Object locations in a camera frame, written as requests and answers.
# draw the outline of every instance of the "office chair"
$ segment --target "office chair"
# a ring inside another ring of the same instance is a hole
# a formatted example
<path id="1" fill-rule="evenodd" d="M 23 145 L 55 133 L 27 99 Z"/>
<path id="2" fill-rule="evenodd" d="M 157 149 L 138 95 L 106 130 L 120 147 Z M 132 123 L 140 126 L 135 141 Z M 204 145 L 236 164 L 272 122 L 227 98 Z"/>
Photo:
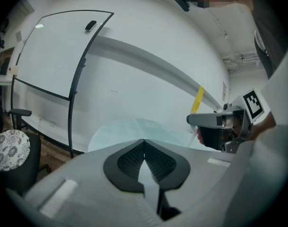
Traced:
<path id="1" fill-rule="evenodd" d="M 22 116 L 30 116 L 30 110 L 12 109 L 9 114 L 16 116 L 16 130 L 22 129 Z M 0 171 L 0 180 L 5 188 L 23 193 L 29 190 L 36 182 L 38 172 L 46 170 L 51 172 L 48 164 L 40 165 L 41 139 L 39 135 L 25 132 L 29 137 L 30 153 L 25 162 L 16 169 Z"/>

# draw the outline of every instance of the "whiteboard stand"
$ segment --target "whiteboard stand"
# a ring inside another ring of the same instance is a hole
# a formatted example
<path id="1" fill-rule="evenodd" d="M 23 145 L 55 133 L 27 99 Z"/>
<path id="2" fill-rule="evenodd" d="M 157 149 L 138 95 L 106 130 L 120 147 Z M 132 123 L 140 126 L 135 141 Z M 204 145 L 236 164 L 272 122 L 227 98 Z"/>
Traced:
<path id="1" fill-rule="evenodd" d="M 19 81 L 19 82 L 22 82 L 22 83 L 24 83 L 24 84 L 26 84 L 27 86 L 30 86 L 30 87 L 33 87 L 33 88 L 35 88 L 35 89 L 37 89 L 37 90 L 40 90 L 40 91 L 42 91 L 42 92 L 45 92 L 45 93 L 47 93 L 47 94 L 50 94 L 50 95 L 53 95 L 53 96 L 55 96 L 55 97 L 58 97 L 58 98 L 61 98 L 61 99 L 64 99 L 64 100 L 67 100 L 67 101 L 69 101 L 69 109 L 68 109 L 68 146 L 66 145 L 66 144 L 63 144 L 63 143 L 61 143 L 61 142 L 58 142 L 57 140 L 55 140 L 55 139 L 52 139 L 52 138 L 50 138 L 49 136 L 47 136 L 47 135 L 45 135 L 45 134 L 43 134 L 43 133 L 41 133 L 39 130 L 37 130 L 35 127 L 32 127 L 30 124 L 28 124 L 26 121 L 24 121 L 24 120 L 22 120 L 22 122 L 28 127 L 28 128 L 30 128 L 32 131 L 34 131 L 34 132 L 36 132 L 38 135 L 40 135 L 42 138 L 44 138 L 45 140 L 47 140 L 48 142 L 50 142 L 50 143 L 52 143 L 52 144 L 54 144 L 54 145 L 56 145 L 56 146 L 58 146 L 58 147 L 60 147 L 60 148 L 62 148 L 62 149 L 65 149 L 65 150 L 68 150 L 69 152 L 70 152 L 70 156 L 71 156 L 71 158 L 73 158 L 73 154 L 75 153 L 75 154 L 81 154 L 82 152 L 80 152 L 80 151 L 77 151 L 77 150 L 74 150 L 73 149 L 73 147 L 72 147 L 72 112 L 73 112 L 73 103 L 74 103 L 74 99 L 75 99 L 75 95 L 77 94 L 77 86 L 78 86 L 78 82 L 79 82 L 79 79 L 80 79 L 80 75 L 81 75 L 81 73 L 82 73 L 82 70 L 83 70 L 83 68 L 85 67 L 85 61 L 86 61 L 86 58 L 85 58 L 85 55 L 86 55 L 86 53 L 87 53 L 87 51 L 88 51 L 88 49 L 89 49 L 89 47 L 91 46 L 91 44 L 92 44 L 92 42 L 93 42 L 93 40 L 96 38 L 96 36 L 98 35 L 98 33 L 100 32 L 100 30 L 102 29 L 102 27 L 108 22 L 108 20 L 114 15 L 114 13 L 112 13 L 112 12 L 106 12 L 106 11 L 99 11 L 99 10 L 73 10 L 73 11 L 65 11 L 65 12 L 60 12 L 60 13 L 55 13 L 55 14 L 51 14 L 51 15 L 47 15 L 47 16 L 44 16 L 44 17 L 42 17 L 41 19 L 40 19 L 40 21 L 38 22 L 38 23 L 40 23 L 41 21 L 42 21 L 42 19 L 43 18 L 45 18 L 45 17 L 48 17 L 48 16 L 54 16 L 54 15 L 57 15 L 57 14 L 63 14 L 63 13 L 70 13 L 70 12 L 84 12 L 84 11 L 86 11 L 86 12 L 97 12 L 97 13 L 106 13 L 107 15 L 105 16 L 105 14 L 104 14 L 104 18 L 105 19 L 103 19 L 103 18 L 101 18 L 101 19 L 97 19 L 97 21 L 98 21 L 98 23 L 100 23 L 101 25 L 98 27 L 98 29 L 96 30 L 96 32 L 94 33 L 94 35 L 93 35 L 93 37 L 90 39 L 90 41 L 88 42 L 88 44 L 86 45 L 86 47 L 85 47 L 85 49 L 84 49 L 84 51 L 83 51 L 83 53 L 82 53 L 82 55 L 81 55 L 81 59 L 79 60 L 79 62 L 78 62 L 78 64 L 77 64 L 77 66 L 76 66 L 76 68 L 73 70 L 73 79 L 72 79 L 72 81 L 71 82 L 69 82 L 69 83 L 71 83 L 70 85 L 69 85 L 69 87 L 70 87 L 70 89 L 69 89 L 69 94 L 68 94 L 68 96 L 66 95 L 66 94 L 58 94 L 58 93 L 55 93 L 55 92 L 53 92 L 53 91 L 51 91 L 51 90 L 46 90 L 46 89 L 44 89 L 43 87 L 41 87 L 41 86 L 39 86 L 39 85 L 35 85 L 35 84 L 31 84 L 31 83 L 29 83 L 29 82 L 27 82 L 28 81 L 28 79 L 29 78 L 27 78 L 26 76 L 24 76 L 24 80 L 22 80 L 22 79 L 20 79 L 20 78 L 17 78 L 17 76 L 13 76 L 13 78 L 12 78 L 12 84 L 11 84 L 11 95 L 10 95 L 10 107 L 11 107 L 11 109 L 13 109 L 13 91 L 14 91 L 14 82 L 15 82 L 15 80 L 17 80 L 17 81 Z M 24 46 L 23 46 L 23 49 L 22 49 L 22 51 L 21 51 L 21 53 L 19 54 L 19 57 L 18 57 L 18 59 L 17 59 L 17 63 L 16 63 L 16 65 L 18 65 L 18 62 L 19 62 L 19 60 L 21 59 L 21 58 L 24 58 L 23 60 L 23 65 L 24 64 L 27 64 L 27 55 L 29 55 L 29 51 L 28 51 L 28 53 L 24 53 L 23 54 L 23 50 L 24 50 L 24 48 L 25 48 L 25 46 L 28 46 L 28 50 L 29 49 L 31 49 L 31 47 L 33 47 L 33 45 L 31 45 L 31 46 L 29 46 L 28 44 L 27 44 L 27 42 L 28 42 L 28 40 L 31 38 L 31 35 L 33 34 L 33 31 L 31 32 L 31 34 L 29 35 L 29 37 L 28 37 L 28 39 L 26 40 L 26 43 L 24 44 Z M 33 68 L 34 68 L 35 66 L 32 66 L 32 67 L 26 67 L 27 69 L 26 69 L 26 71 L 27 71 L 27 73 L 29 73 L 29 70 L 31 69 L 31 70 L 34 70 Z M 35 73 L 36 73 L 36 71 L 33 71 L 33 72 L 30 72 L 29 74 L 32 74 L 32 75 L 35 75 Z M 11 116 L 12 118 L 12 122 L 13 122 L 13 126 L 15 127 L 15 125 L 14 125 L 14 119 L 13 119 L 13 115 Z"/>

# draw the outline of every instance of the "whiteboard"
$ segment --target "whiteboard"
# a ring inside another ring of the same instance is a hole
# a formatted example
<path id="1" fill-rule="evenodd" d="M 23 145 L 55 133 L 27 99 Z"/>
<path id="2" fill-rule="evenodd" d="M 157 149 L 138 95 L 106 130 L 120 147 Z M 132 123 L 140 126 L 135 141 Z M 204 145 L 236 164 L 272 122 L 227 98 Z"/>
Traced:
<path id="1" fill-rule="evenodd" d="M 39 91 L 15 80 L 13 88 L 13 108 L 32 111 L 31 116 L 22 117 L 40 133 L 68 146 L 69 101 Z"/>
<path id="2" fill-rule="evenodd" d="M 69 11 L 43 17 L 21 52 L 17 79 L 68 98 L 80 59 L 112 13 Z M 97 23 L 90 32 L 87 24 Z"/>

